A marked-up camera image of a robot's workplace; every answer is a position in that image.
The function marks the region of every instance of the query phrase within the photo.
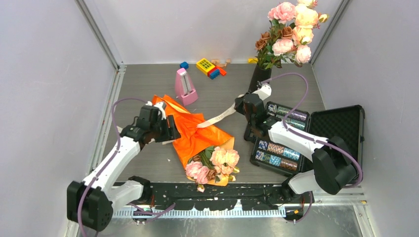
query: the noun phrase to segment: open case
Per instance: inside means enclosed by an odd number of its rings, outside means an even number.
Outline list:
[[[266,103],[265,107],[269,115],[279,118],[283,118],[290,110],[290,107],[273,102]],[[312,114],[296,110],[296,113],[289,118],[291,120],[287,120],[286,123],[313,135],[326,138],[341,137],[348,145],[351,155],[362,166],[365,112],[360,105]],[[244,138],[255,144],[250,158],[250,162],[254,165],[273,170],[284,176],[291,176],[313,168],[310,160],[298,152],[281,144],[257,138],[253,135],[250,126],[247,126]]]

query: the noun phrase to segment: black vase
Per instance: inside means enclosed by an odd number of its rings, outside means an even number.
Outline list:
[[[257,90],[258,82],[271,78],[271,74],[272,74],[272,68],[262,69],[259,67],[258,64],[256,64],[256,67],[254,68],[254,71],[253,71],[253,76],[251,77],[251,80],[250,80],[249,92],[252,93],[255,90]]]

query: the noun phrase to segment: orange cloth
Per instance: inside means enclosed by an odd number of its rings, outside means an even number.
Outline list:
[[[174,101],[169,96],[165,95],[163,98],[154,96],[153,104],[159,102],[166,103],[166,115],[173,115],[174,122],[181,138],[173,142],[183,168],[186,168],[188,160],[200,151],[210,146],[220,146],[225,149],[233,149],[234,137],[217,128],[214,125],[197,128],[197,125],[204,122],[203,114],[191,114],[183,106]],[[208,182],[212,185],[225,186],[228,183],[228,176],[221,179],[217,184]]]

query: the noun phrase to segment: wall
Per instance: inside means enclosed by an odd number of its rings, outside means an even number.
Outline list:
[[[269,29],[267,14],[277,0],[89,0],[89,8],[125,64],[197,62],[232,58],[247,62]],[[320,0],[318,12],[333,16],[341,0]],[[314,32],[312,51],[328,23]]]
[[[114,69],[72,0],[3,4],[0,62],[0,236],[63,236]]]
[[[384,237],[418,235],[417,9],[353,0],[314,65],[326,108],[365,108],[362,185]]]

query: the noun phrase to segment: blue block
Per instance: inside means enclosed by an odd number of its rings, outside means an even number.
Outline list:
[[[180,64],[180,68],[184,68],[186,70],[189,68],[189,64],[187,62],[183,62]]]
[[[220,75],[220,70],[219,69],[215,69],[210,75],[209,75],[209,78],[211,78],[211,79],[214,79],[214,78],[216,78],[217,76],[219,76]]]

